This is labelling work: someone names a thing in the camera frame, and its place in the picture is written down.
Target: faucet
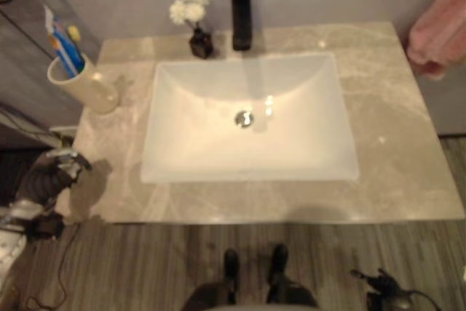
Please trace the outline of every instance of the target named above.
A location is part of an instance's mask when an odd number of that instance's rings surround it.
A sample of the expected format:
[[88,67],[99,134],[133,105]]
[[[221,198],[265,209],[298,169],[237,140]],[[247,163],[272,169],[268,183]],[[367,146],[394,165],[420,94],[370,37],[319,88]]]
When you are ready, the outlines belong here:
[[232,13],[233,50],[249,50],[253,40],[250,0],[232,0]]

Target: black shoe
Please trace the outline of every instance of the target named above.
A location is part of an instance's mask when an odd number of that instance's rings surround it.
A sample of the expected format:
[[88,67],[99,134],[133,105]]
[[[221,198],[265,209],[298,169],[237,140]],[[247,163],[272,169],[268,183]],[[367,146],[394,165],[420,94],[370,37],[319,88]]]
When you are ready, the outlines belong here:
[[240,259],[238,253],[233,249],[227,249],[224,254],[224,277],[233,282],[234,291],[238,289],[238,271],[240,270]]
[[269,275],[267,282],[272,284],[275,276],[285,273],[286,263],[288,262],[288,248],[286,245],[279,244],[275,247],[272,254],[272,263],[270,264]]

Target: towel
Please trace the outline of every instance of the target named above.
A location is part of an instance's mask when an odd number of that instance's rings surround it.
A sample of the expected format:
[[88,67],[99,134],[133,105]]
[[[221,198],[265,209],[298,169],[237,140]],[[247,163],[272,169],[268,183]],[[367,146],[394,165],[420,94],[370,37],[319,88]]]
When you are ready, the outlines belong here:
[[442,79],[466,58],[466,0],[435,0],[409,33],[406,50],[416,74]]

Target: undermount sink basin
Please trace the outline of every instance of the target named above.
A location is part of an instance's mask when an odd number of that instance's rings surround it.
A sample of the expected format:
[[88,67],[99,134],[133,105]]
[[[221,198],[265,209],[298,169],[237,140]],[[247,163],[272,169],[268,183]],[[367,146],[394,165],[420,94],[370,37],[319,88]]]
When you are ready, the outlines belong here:
[[358,176],[332,55],[157,66],[142,182]]

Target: marble countertop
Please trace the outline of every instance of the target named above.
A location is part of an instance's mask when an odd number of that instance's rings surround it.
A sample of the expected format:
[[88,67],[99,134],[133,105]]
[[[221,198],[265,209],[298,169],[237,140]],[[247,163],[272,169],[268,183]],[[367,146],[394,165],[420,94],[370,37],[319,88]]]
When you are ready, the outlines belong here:
[[142,184],[141,155],[157,62],[196,60],[189,37],[111,39],[98,69],[122,92],[107,115],[84,108],[74,146],[94,165],[57,211],[70,221],[192,224],[375,223],[463,219],[465,212],[424,101],[390,23],[270,28],[234,52],[213,36],[216,59],[332,52],[355,138],[357,181]]

